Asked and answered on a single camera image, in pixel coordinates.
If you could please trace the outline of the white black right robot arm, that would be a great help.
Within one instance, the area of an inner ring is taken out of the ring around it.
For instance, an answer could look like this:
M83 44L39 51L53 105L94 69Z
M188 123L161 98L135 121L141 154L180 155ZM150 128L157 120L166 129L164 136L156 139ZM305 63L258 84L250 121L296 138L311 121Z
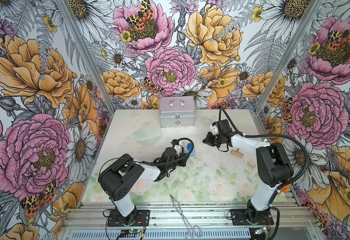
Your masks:
M294 142L303 153L303 167L295 173L283 145L269 142L271 134L246 135L238 130L230 116L212 123L210 129L203 140L204 144L216 148L226 145L228 149L235 148L256 155L260 182L255 194L247 203L245 220L252 225L259 224L270 216L277 194L307 171L309 154L306 147L290 136L279 135L280 138Z

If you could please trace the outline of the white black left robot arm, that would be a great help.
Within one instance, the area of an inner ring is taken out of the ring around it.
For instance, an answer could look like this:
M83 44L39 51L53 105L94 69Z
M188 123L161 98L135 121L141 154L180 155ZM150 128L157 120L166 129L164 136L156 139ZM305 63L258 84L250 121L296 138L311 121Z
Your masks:
M113 159L114 162L105 170L100 170L98 182L115 206L115 210L110 211L108 224L115 220L119 224L130 226L142 219L130 197L131 189L139 180L159 182L170 177L176 168L186 167L194 150L194 142L189 138L180 138L171 144L153 162L139 162L129 154L124 154Z

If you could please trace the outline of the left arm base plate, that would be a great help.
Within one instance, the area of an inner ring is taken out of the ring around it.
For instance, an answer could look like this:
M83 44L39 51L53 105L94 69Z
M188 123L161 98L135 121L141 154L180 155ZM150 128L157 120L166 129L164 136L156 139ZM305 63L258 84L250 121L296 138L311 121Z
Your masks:
M150 210L133 210L127 217L123 217L117 209L110 211L107 219L108 227L148 227Z

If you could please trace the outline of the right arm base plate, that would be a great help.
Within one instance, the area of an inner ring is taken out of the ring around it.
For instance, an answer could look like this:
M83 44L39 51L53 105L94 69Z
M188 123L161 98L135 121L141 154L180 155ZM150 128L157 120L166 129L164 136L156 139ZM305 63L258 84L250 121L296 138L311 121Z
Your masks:
M270 210L257 211L252 208L230 210L231 220L234 226L239 225L273 225L274 221Z

